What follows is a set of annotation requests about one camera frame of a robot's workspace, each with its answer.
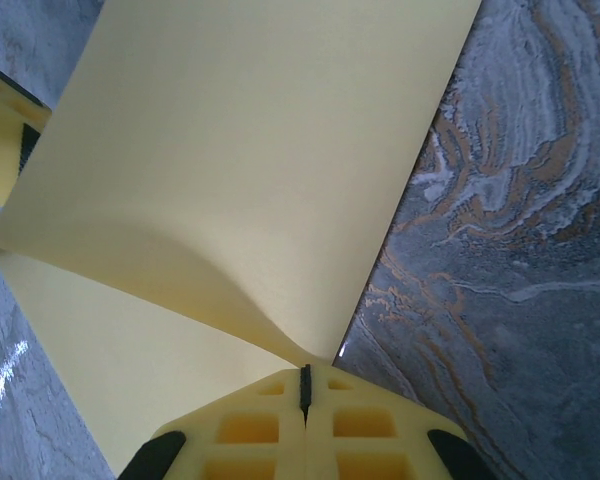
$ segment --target gray marble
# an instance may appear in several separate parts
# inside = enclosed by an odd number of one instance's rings
[[[0,68],[54,106],[99,6],[0,0]],[[483,0],[336,364],[600,479],[600,0]],[[0,478],[110,478],[0,276],[1,373]]]

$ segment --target paper sheet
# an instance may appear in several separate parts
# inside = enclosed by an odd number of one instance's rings
[[[0,247],[332,359],[478,4],[107,2]]]
[[[37,260],[2,253],[0,268],[116,474],[165,423],[293,368],[243,340]]]

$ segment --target square cutout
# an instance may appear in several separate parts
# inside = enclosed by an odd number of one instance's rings
[[[207,461],[205,480],[274,480],[276,462],[267,458],[214,459]]]
[[[378,407],[347,407],[333,415],[334,437],[395,437],[391,413]]]
[[[284,393],[284,383],[274,383],[267,385],[258,392],[259,395],[282,395]]]
[[[277,443],[278,417],[271,413],[232,413],[224,417],[217,443]]]
[[[335,378],[329,380],[328,386],[329,390],[353,390],[353,387]]]
[[[336,461],[340,480],[415,479],[404,456],[395,453],[341,452]]]

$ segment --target black rubber pad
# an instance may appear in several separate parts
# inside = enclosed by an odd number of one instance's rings
[[[429,430],[427,436],[453,480],[496,480],[478,452],[462,438],[444,430]]]
[[[300,409],[304,413],[304,423],[307,424],[309,407],[311,406],[311,365],[300,369]]]
[[[40,100],[38,100],[38,98],[36,98],[31,93],[27,92],[24,88],[22,88],[16,82],[14,82],[13,80],[11,80],[8,76],[6,76],[1,71],[0,71],[0,80],[3,81],[4,83],[6,83],[7,85],[9,85],[11,88],[13,88],[15,91],[17,91],[23,97],[26,97],[29,100],[31,100],[33,103],[35,103],[39,107],[44,107],[45,106],[44,103],[42,103]]]
[[[140,447],[118,480],[162,480],[186,441],[182,432],[165,433],[148,441]]]
[[[27,160],[33,152],[33,147],[38,143],[40,134],[32,127],[24,123],[22,125],[22,141],[20,142],[20,173],[27,164]]]

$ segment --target stone countertop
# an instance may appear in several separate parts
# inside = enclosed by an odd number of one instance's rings
[[[0,69],[54,106],[101,3],[0,0]],[[345,346],[499,477],[600,479],[600,0],[483,0]],[[0,278],[1,377],[0,478],[110,477]]]

